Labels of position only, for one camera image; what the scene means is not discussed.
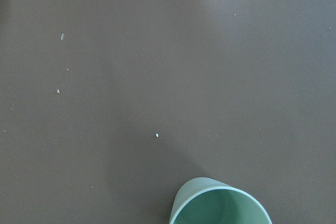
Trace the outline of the green cup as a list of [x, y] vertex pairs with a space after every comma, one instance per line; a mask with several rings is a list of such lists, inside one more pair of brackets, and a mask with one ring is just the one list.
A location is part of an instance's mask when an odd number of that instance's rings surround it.
[[178, 190], [169, 223], [272, 223], [250, 194], [217, 180], [198, 177]]

